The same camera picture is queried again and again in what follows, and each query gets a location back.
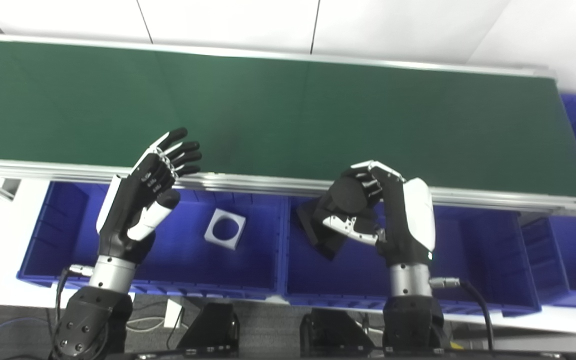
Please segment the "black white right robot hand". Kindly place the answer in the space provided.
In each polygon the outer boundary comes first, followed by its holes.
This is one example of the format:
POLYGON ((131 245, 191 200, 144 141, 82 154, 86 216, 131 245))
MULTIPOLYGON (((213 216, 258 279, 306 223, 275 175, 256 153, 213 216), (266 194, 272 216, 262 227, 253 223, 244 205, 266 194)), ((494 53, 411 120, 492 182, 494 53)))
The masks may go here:
POLYGON ((313 222, 374 246, 390 267, 432 262, 435 215, 430 187, 380 161, 352 164, 318 201, 313 222))

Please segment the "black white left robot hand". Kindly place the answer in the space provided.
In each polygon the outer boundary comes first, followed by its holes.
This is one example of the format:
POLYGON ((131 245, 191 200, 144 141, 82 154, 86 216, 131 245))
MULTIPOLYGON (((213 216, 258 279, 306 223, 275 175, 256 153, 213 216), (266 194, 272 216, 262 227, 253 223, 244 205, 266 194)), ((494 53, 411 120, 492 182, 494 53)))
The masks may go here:
POLYGON ((178 205, 178 178, 201 170, 197 141, 184 141, 184 127, 154 141, 126 177, 115 175, 96 221, 99 256, 141 264, 154 244, 155 228, 178 205))

